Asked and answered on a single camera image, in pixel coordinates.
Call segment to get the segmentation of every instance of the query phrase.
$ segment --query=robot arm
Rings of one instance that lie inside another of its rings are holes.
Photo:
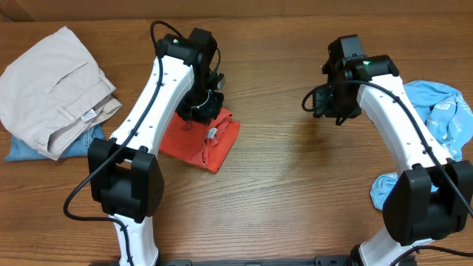
[[[156,158],[174,112],[184,120],[209,123],[222,108],[223,95],[215,90],[221,88],[224,75],[209,69],[217,49],[210,32],[194,29],[189,38],[168,34],[155,44],[155,49],[157,57],[152,73],[130,114],[109,141],[95,139],[89,148],[92,173],[129,137],[149,99],[159,88],[121,157],[91,180],[92,198],[101,203],[104,213],[120,220],[127,228],[131,260],[126,252],[126,235],[115,223],[121,250],[120,266],[129,266],[130,262],[159,265],[152,215],[163,196],[164,180]],[[160,73],[158,57],[163,73]],[[163,79],[159,87],[160,75]],[[120,166],[124,160],[131,163],[130,168]]]
[[[358,36],[340,37],[329,45],[329,59],[322,73],[328,74],[328,85],[313,90],[314,108],[310,111],[315,117],[336,117],[336,125],[340,126],[364,109],[386,143],[399,176],[384,203],[385,226],[371,240],[355,246],[343,265],[391,265],[412,246],[463,230],[467,209],[432,156],[467,202],[473,193],[473,166],[468,161],[454,162],[430,134],[406,96],[391,59],[387,55],[368,58]],[[404,103],[412,119],[399,102]],[[413,123],[426,139],[432,156]],[[432,184],[439,187],[437,192],[431,193]]]

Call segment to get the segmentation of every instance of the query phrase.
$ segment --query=blue jeans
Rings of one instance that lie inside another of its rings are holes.
[[[94,138],[100,138],[102,140],[105,139],[101,125],[93,127],[79,136],[78,139],[75,140],[66,149],[66,151],[64,151],[64,153],[61,155],[61,158],[86,156],[90,143],[94,140]],[[12,136],[12,147],[10,149],[10,153],[5,158],[7,162],[41,159],[48,158],[38,153],[35,149],[30,148],[23,140],[19,140]]]

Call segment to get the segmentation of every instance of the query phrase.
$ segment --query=white tag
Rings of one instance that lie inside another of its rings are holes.
[[[95,118],[97,116],[97,113],[95,113],[94,109],[90,109],[87,113],[85,113],[85,115],[83,115],[81,118],[82,118],[82,121],[87,123],[89,122],[91,119]]]
[[[205,136],[205,138],[214,138],[215,133],[217,133],[217,129],[216,128],[211,128],[211,129],[208,130],[207,135]]]

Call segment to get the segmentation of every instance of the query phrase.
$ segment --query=black cable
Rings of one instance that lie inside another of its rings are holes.
[[[157,46],[156,39],[154,37],[154,26],[156,24],[162,24],[164,26],[167,26],[169,29],[173,30],[176,34],[178,34],[180,37],[182,37],[182,34],[180,34],[176,29],[174,29],[171,25],[167,24],[166,22],[164,22],[164,21],[154,21],[151,24],[151,29],[150,29],[154,47]],[[110,217],[82,217],[82,216],[76,216],[76,215],[71,214],[69,212],[69,204],[71,203],[71,201],[75,197],[75,195],[90,180],[92,180],[94,177],[96,177],[98,175],[98,173],[100,173],[106,167],[108,167],[109,165],[115,163],[116,159],[121,155],[122,151],[126,148],[126,145],[135,136],[135,133],[140,128],[141,123],[144,121],[146,115],[148,114],[149,110],[153,106],[154,100],[156,100],[157,94],[160,91],[161,83],[163,82],[163,61],[161,60],[161,58],[159,56],[157,56],[157,62],[158,62],[158,65],[159,65],[160,75],[159,75],[159,78],[157,79],[156,89],[154,90],[154,93],[153,93],[152,97],[149,100],[148,106],[146,106],[145,110],[143,111],[143,114],[140,116],[140,118],[136,122],[135,127],[130,131],[128,137],[125,139],[125,141],[123,141],[123,143],[120,145],[120,147],[71,192],[71,194],[67,197],[66,201],[64,202],[64,206],[63,206],[64,214],[66,214],[67,217],[69,217],[70,219],[73,219],[73,220],[77,220],[77,221],[96,221],[96,222],[106,221],[106,222],[114,222],[114,223],[118,224],[121,227],[121,230],[123,231],[123,235],[125,236],[126,256],[128,257],[127,262],[130,264],[130,266],[135,266],[135,264],[133,263],[133,257],[132,257],[131,251],[130,251],[129,235],[128,235],[128,231],[126,229],[125,224],[123,224],[123,222],[121,222],[119,219],[110,218]]]
[[[414,252],[417,252],[417,253],[420,254],[421,253],[420,250],[436,250],[436,251],[449,253],[449,254],[456,255],[456,256],[464,256],[464,257],[473,258],[473,253],[461,252],[461,251],[451,250],[451,249],[448,249],[448,248],[435,247],[435,246],[431,246],[431,245],[420,245],[420,246],[412,247],[409,250],[407,250],[406,252],[402,253],[397,259],[395,259],[394,261],[391,262],[391,265],[395,266],[401,260],[403,260],[408,255],[410,255]]]
[[[370,83],[370,82],[366,82],[366,81],[336,81],[336,82],[332,82],[332,83],[326,83],[326,84],[323,84],[321,86],[317,86],[315,87],[314,89],[312,89],[307,95],[305,95],[304,99],[302,100],[302,108],[303,110],[309,110],[309,111],[306,111],[306,112],[312,112],[312,110],[310,109],[307,109],[305,107],[305,102],[307,101],[307,99],[317,90],[319,89],[324,89],[324,88],[327,88],[327,87],[331,87],[331,86],[337,86],[337,85],[342,85],[342,84],[360,84],[360,85],[366,85],[366,86],[371,86],[375,89],[379,89],[381,90],[382,92],[386,93],[387,95],[389,95],[396,103],[399,104],[399,106],[404,110],[404,112],[406,113],[407,117],[409,118],[409,120],[411,121],[411,124],[412,126],[414,126],[414,129],[415,131],[417,132],[417,135],[419,136],[419,138],[421,139],[421,142],[422,142],[422,145],[423,147],[425,148],[425,152],[429,155],[429,157],[432,159],[432,161],[434,162],[435,166],[437,166],[442,174],[442,176],[445,178],[446,182],[449,184],[450,188],[455,192],[455,194],[457,195],[458,198],[460,198],[460,201],[465,205],[466,209],[468,210],[470,216],[473,218],[473,209],[472,207],[470,206],[470,204],[466,201],[465,197],[463,197],[463,195],[461,194],[461,192],[458,190],[457,186],[453,183],[453,180],[449,177],[449,175],[446,173],[445,169],[443,169],[442,165],[440,164],[440,162],[437,160],[437,157],[434,155],[433,151],[432,151],[432,147],[429,146],[429,144],[427,143],[427,140],[426,138],[424,137],[424,135],[422,134],[422,131],[421,129],[419,128],[419,125],[417,124],[417,122],[415,121],[415,118],[414,116],[412,116],[412,113],[409,111],[409,109],[407,108],[407,106],[402,102],[402,100],[394,95],[391,91],[389,91],[388,89],[385,89],[383,88],[382,86],[379,86],[378,84],[374,84],[374,83]]]
[[[217,65],[215,66],[215,69],[212,73],[217,73],[217,70],[219,69],[219,65],[220,65],[220,49],[219,49],[219,47],[217,47],[217,52],[219,54],[219,60],[217,61]]]

